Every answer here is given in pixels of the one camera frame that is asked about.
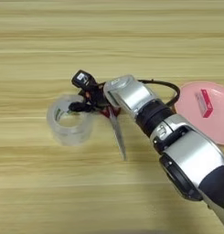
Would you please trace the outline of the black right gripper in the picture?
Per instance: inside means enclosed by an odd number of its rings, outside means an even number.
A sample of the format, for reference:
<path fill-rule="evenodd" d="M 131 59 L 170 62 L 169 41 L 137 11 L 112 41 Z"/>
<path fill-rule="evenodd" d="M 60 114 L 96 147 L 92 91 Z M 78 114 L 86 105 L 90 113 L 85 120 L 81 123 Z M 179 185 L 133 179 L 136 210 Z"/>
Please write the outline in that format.
<path fill-rule="evenodd" d="M 69 105 L 69 109 L 72 112 L 92 112 L 94 110 L 103 110 L 109 105 L 104 92 L 104 83 L 92 85 L 89 90 L 81 90 L 81 95 L 85 102 L 73 102 Z"/>

